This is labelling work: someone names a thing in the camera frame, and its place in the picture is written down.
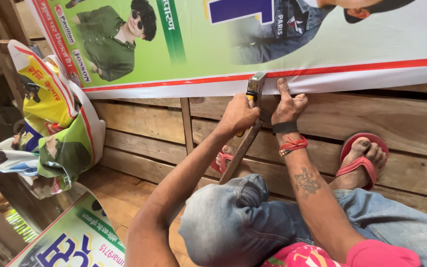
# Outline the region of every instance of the pink shirt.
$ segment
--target pink shirt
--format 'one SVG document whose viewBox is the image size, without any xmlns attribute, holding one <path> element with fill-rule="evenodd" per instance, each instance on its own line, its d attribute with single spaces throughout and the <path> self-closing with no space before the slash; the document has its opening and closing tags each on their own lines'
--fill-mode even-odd
<svg viewBox="0 0 427 267">
<path fill-rule="evenodd" d="M 295 243 L 278 251 L 262 267 L 420 267 L 416 253 L 377 240 L 365 240 L 353 246 L 347 263 L 333 261 L 318 246 Z"/>
</svg>

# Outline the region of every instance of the wrist band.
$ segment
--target wrist band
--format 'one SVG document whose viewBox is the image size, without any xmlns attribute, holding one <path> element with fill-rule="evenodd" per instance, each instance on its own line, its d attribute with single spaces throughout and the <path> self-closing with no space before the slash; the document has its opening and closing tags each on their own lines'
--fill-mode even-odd
<svg viewBox="0 0 427 267">
<path fill-rule="evenodd" d="M 290 132 L 297 132 L 298 131 L 298 122 L 292 121 L 292 122 L 283 122 L 278 124 L 273 124 L 273 133 L 290 133 Z"/>
<path fill-rule="evenodd" d="M 281 157 L 284 157 L 285 155 L 287 155 L 293 150 L 306 148 L 306 147 L 307 147 L 307 140 L 304 136 L 301 135 L 300 140 L 286 141 L 286 143 L 279 148 L 279 155 Z"/>
</svg>

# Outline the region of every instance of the toe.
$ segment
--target toe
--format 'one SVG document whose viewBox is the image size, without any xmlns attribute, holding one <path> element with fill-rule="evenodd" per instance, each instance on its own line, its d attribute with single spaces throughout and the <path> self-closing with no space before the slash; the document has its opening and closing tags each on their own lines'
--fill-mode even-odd
<svg viewBox="0 0 427 267">
<path fill-rule="evenodd" d="M 225 154 L 230 154 L 230 155 L 234 155 L 235 154 L 234 149 L 231 146 L 228 146 L 228 145 L 224 145 L 223 148 L 222 148 L 222 151 Z"/>
<path fill-rule="evenodd" d="M 365 157 L 369 160 L 373 160 L 377 152 L 378 152 L 378 144 L 371 143 L 370 148 L 368 148 L 368 151 L 365 153 Z"/>
<path fill-rule="evenodd" d="M 387 161 L 387 154 L 382 152 L 380 155 L 380 159 L 376 163 L 376 167 L 382 169 L 385 166 L 385 162 Z"/>
<path fill-rule="evenodd" d="M 364 154 L 369 146 L 370 140 L 366 137 L 360 137 L 352 143 L 350 155 L 352 155 L 354 159 L 357 159 Z"/>
<path fill-rule="evenodd" d="M 375 163 L 375 162 L 378 162 L 378 160 L 382 157 L 382 153 L 383 153 L 383 151 L 382 151 L 382 148 L 381 147 L 378 147 L 378 150 L 377 150 L 377 153 L 375 154 L 375 157 L 373 157 L 373 162 Z"/>
</svg>

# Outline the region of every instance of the tattoo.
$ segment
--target tattoo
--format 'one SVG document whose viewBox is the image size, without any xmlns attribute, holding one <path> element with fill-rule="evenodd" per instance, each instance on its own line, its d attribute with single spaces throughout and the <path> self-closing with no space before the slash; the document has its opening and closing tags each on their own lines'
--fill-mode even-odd
<svg viewBox="0 0 427 267">
<path fill-rule="evenodd" d="M 302 174 L 294 175 L 294 178 L 296 178 L 295 187 L 298 191 L 299 189 L 302 189 L 302 197 L 307 199 L 309 194 L 315 194 L 316 191 L 321 188 L 321 185 L 317 180 L 313 179 L 314 175 L 312 173 L 307 173 L 307 169 L 305 167 L 302 167 L 302 171 Z"/>
</svg>

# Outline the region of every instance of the denim jacket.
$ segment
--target denim jacket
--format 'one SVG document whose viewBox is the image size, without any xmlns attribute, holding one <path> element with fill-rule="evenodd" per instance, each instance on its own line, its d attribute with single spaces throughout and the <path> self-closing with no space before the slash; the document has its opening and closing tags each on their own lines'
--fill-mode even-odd
<svg viewBox="0 0 427 267">
<path fill-rule="evenodd" d="M 264 63 L 296 51 L 316 36 L 324 18 L 335 8 L 313 8 L 303 0 L 274 0 L 274 7 L 275 21 L 263 30 L 263 38 L 235 48 L 235 64 Z"/>
</svg>

